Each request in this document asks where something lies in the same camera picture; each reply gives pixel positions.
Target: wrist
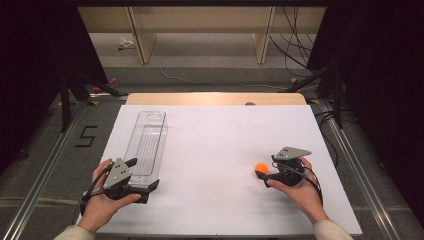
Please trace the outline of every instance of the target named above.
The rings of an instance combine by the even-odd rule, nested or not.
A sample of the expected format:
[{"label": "wrist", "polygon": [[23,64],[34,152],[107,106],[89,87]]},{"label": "wrist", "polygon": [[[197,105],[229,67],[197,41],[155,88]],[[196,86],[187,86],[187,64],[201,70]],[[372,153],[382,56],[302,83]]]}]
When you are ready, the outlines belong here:
[{"label": "wrist", "polygon": [[329,220],[323,208],[314,209],[312,211],[305,212],[306,216],[309,218],[312,224],[315,224],[322,220]]},{"label": "wrist", "polygon": [[84,218],[81,219],[81,221],[77,224],[77,226],[93,234],[95,234],[97,230],[99,230],[99,227],[95,224],[95,222],[87,221]]}]

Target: hand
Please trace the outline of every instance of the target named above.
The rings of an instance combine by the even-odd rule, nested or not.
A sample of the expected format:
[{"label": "hand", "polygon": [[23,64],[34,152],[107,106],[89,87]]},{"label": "hand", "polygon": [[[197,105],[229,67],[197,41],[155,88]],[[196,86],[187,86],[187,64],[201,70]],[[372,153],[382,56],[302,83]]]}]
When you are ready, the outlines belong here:
[{"label": "hand", "polygon": [[[93,172],[93,181],[100,174],[100,172],[112,163],[112,159],[102,162]],[[97,182],[96,187],[101,187],[105,181],[106,176],[103,175]],[[82,216],[78,226],[87,231],[96,233],[99,228],[104,226],[110,221],[112,216],[122,207],[125,207],[138,199],[139,194],[130,194],[119,200],[112,200],[105,194],[92,196],[87,203],[84,215]]]},{"label": "hand", "polygon": [[[303,166],[312,169],[311,163],[304,157],[300,157],[299,160],[302,162]],[[317,183],[312,173],[308,174],[308,178],[315,184]],[[298,185],[293,187],[289,187],[282,182],[271,179],[268,180],[267,183],[271,187],[285,193],[293,204],[306,214],[312,224],[329,219],[321,205],[321,200],[317,191],[305,179],[302,179]]]}]

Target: wooden edge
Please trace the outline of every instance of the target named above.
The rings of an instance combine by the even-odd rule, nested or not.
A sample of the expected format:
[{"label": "wooden edge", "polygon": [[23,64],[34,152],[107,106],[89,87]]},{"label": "wooden edge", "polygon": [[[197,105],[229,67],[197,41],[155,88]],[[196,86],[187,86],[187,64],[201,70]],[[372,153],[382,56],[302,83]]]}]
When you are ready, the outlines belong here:
[{"label": "wooden edge", "polygon": [[126,105],[306,105],[300,93],[132,93]]}]

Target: gray floor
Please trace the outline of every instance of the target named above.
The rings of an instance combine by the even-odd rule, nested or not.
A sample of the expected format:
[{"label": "gray floor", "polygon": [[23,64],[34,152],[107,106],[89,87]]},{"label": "gray floor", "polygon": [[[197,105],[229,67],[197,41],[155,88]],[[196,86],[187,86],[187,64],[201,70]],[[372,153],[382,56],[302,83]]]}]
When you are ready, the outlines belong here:
[{"label": "gray floor", "polygon": [[[307,70],[290,61],[287,63],[290,71],[287,71],[284,57],[272,44],[268,48],[266,63],[258,65],[249,35],[161,34],[156,42],[154,56],[147,65],[138,63],[134,50],[117,51],[117,42],[121,36],[131,40],[128,34],[93,34],[92,39],[107,76],[121,80],[121,85],[116,89],[122,92],[275,92],[291,85],[290,79],[294,77],[292,73],[309,74]],[[277,42],[283,46],[281,36],[276,35],[273,38],[278,39]],[[297,48],[290,49],[297,59],[302,59]],[[306,98],[314,98],[314,84],[312,88],[302,91]],[[52,239],[74,220],[75,212],[78,211],[75,208],[77,200],[89,184],[92,170],[102,156],[119,107],[125,103],[124,100],[97,96],[97,105],[83,106],[82,113],[75,122],[20,239]],[[310,106],[314,113],[323,111],[321,104]],[[45,117],[27,147],[29,157],[17,159],[0,176],[2,234],[31,190],[59,138],[61,110],[58,101],[52,104],[50,111],[52,115]],[[400,239],[424,239],[423,228],[400,196],[390,176],[377,166],[378,157],[360,124],[355,122],[349,111],[343,115],[344,132],[379,199],[390,214]],[[86,131],[87,134],[95,136],[95,140],[91,147],[77,148],[76,145],[89,142],[87,139],[80,139],[85,126],[97,126]],[[336,146],[339,155],[336,169],[364,232],[355,239],[384,239],[328,124],[323,126],[323,133]],[[335,152],[330,145],[328,148],[335,160]],[[128,238],[98,236],[97,239]],[[302,236],[293,239],[314,238]]]}]

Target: person's left hand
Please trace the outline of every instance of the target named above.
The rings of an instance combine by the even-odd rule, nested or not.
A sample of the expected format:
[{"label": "person's left hand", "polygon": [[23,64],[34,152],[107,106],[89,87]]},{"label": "person's left hand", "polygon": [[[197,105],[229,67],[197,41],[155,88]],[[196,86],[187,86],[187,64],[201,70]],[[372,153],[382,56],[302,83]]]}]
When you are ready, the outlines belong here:
[{"label": "person's left hand", "polygon": [[[112,163],[112,159],[102,162],[93,172],[93,181],[100,172]],[[96,187],[102,187],[106,176],[103,175],[97,182]],[[107,224],[112,216],[121,208],[137,201],[139,194],[130,194],[119,200],[108,198],[105,194],[92,196],[85,207],[84,215],[77,226],[87,231],[96,233],[99,228]]]}]

